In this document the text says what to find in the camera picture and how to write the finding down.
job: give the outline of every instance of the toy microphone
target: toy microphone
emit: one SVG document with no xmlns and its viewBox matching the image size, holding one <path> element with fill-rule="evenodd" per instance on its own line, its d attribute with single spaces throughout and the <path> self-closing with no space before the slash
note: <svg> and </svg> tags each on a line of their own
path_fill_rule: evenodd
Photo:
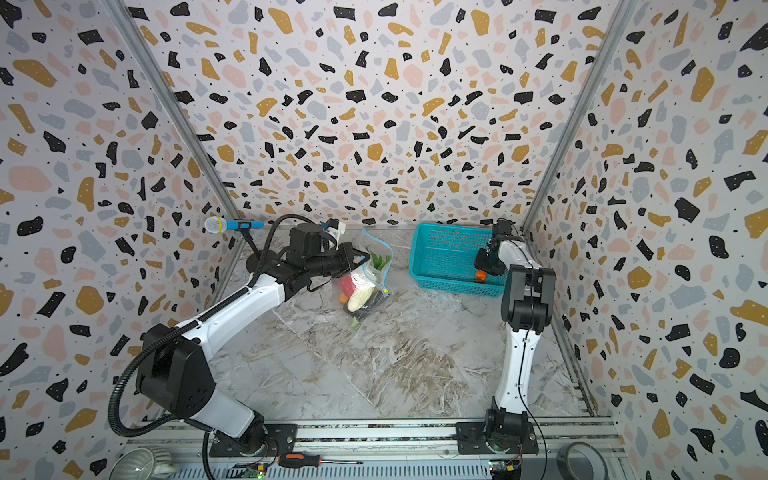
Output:
<svg viewBox="0 0 768 480">
<path fill-rule="evenodd" d="M 211 233 L 221 233 L 225 230 L 263 228 L 264 222 L 253 220 L 226 220 L 220 217 L 208 217 L 205 220 L 205 230 Z"/>
</svg>

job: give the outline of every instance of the patterned wallpaper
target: patterned wallpaper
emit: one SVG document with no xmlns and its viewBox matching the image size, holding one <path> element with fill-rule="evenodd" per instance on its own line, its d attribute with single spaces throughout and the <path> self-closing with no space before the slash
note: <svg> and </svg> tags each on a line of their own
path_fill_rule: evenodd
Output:
<svg viewBox="0 0 768 480">
<path fill-rule="evenodd" d="M 0 478 L 103 478 L 113 378 L 210 301 L 230 239 L 202 233 L 218 201 L 100 4 L 0 15 Z"/>
<path fill-rule="evenodd" d="M 521 220 L 610 0 L 130 0 L 245 217 Z"/>
<path fill-rule="evenodd" d="M 766 22 L 639 3 L 535 224 L 638 478 L 768 478 Z"/>
</svg>

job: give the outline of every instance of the plastic bag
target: plastic bag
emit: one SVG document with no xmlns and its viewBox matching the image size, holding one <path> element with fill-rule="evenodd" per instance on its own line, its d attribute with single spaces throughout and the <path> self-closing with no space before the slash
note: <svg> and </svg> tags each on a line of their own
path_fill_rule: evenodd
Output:
<svg viewBox="0 0 768 480">
<path fill-rule="evenodd" d="M 368 252 L 371 259 L 333 281 L 344 312 L 350 316 L 351 327 L 370 316 L 389 297 L 386 274 L 394 256 L 387 243 L 373 237 L 365 229 L 362 230 L 358 249 Z"/>
</svg>

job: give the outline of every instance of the basket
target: basket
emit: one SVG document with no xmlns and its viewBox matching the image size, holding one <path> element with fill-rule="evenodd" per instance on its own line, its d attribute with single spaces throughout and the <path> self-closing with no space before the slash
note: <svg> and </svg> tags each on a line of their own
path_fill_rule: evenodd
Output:
<svg viewBox="0 0 768 480">
<path fill-rule="evenodd" d="M 475 256 L 491 235 L 488 228 L 421 223 L 413 236 L 409 272 L 421 288 L 499 296 L 507 283 L 506 273 L 488 275 L 484 283 L 475 280 Z"/>
</svg>

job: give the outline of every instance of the marble tabletop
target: marble tabletop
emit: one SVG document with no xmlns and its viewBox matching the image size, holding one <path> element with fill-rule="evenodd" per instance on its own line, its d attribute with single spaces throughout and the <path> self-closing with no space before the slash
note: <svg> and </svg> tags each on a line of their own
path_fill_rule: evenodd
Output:
<svg viewBox="0 0 768 480">
<path fill-rule="evenodd" d="M 287 245 L 289 227 L 271 246 Z M 482 417 L 502 375 L 501 298 L 424 290 L 409 275 L 413 228 L 369 229 L 394 249 L 382 308 L 351 327 L 338 291 L 303 291 L 262 315 L 212 360 L 220 387 L 269 419 Z M 253 230 L 257 246 L 265 230 Z M 362 229 L 342 241 L 356 244 Z M 248 246 L 227 293 L 249 275 Z M 551 327 L 535 352 L 536 416 L 588 416 Z"/>
</svg>

